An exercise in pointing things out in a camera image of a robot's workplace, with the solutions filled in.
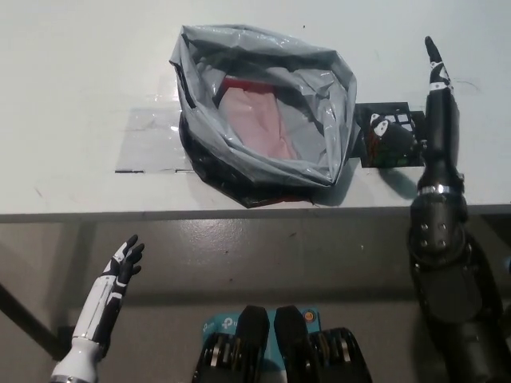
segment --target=transparent plastic sheet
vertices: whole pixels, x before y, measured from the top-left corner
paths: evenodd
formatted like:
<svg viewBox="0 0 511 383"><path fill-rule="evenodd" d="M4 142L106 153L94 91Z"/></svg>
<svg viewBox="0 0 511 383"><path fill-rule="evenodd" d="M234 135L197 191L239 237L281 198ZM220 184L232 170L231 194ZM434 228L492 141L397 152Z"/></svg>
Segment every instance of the transparent plastic sheet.
<svg viewBox="0 0 511 383"><path fill-rule="evenodd" d="M149 104L130 110L116 172L191 171L192 165L180 141L179 102Z"/></svg>
<svg viewBox="0 0 511 383"><path fill-rule="evenodd" d="M179 78L181 139L205 182L249 207L336 184L358 126L355 76L334 50L248 26L184 26L170 62ZM295 158L244 143L219 110L226 77L274 89ZM256 189L265 196L254 197Z"/></svg>

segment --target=white robotic hand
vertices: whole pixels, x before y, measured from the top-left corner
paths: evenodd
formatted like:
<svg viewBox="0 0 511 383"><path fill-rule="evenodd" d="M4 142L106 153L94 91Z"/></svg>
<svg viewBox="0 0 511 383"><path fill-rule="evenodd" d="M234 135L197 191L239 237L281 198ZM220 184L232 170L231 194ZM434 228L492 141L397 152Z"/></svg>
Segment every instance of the white robotic hand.
<svg viewBox="0 0 511 383"><path fill-rule="evenodd" d="M141 271L143 243L134 235L119 247L96 279L73 332L70 352L55 367L51 383L97 383L97 363L105 357L110 334L131 277Z"/></svg>

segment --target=red fabric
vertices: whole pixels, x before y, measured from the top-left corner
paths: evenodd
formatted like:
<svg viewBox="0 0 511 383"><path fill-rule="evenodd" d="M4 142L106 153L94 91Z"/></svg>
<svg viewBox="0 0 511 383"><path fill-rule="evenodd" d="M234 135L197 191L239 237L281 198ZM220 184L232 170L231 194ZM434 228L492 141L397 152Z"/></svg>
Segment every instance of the red fabric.
<svg viewBox="0 0 511 383"><path fill-rule="evenodd" d="M222 85L219 110L243 144L263 156L295 159L273 86L229 77Z"/></svg>

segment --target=gray plastic bag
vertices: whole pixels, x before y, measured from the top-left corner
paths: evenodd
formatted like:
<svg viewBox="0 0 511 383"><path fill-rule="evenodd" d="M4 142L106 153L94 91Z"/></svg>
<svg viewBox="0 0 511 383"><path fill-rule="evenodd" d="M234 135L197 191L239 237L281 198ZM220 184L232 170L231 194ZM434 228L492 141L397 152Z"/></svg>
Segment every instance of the gray plastic bag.
<svg viewBox="0 0 511 383"><path fill-rule="evenodd" d="M230 181L243 175L255 186L280 186L286 193L337 182L358 135L355 75L337 52L249 26L184 26L170 62L179 79L186 140L217 159L217 166L233 169L237 176ZM262 155L240 139L219 110L226 77L275 90L295 158ZM194 161L197 154L181 139L192 164L202 166L196 168L201 178L217 177L204 174L204 161Z"/></svg>

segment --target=gray floor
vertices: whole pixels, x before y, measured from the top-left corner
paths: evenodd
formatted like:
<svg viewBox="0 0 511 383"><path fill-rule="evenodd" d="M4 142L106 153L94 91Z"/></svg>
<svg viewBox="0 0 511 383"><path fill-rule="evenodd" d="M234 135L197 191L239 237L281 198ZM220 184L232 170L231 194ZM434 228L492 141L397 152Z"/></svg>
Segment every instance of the gray floor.
<svg viewBox="0 0 511 383"><path fill-rule="evenodd" d="M442 382L407 271L406 217L0 225L0 281L48 326L73 323L93 280L132 233L146 243L103 382L191 381L200 327L247 303L319 308L356 335L375 382ZM509 291L511 250L471 230ZM0 382L46 381L52 361L0 315Z"/></svg>

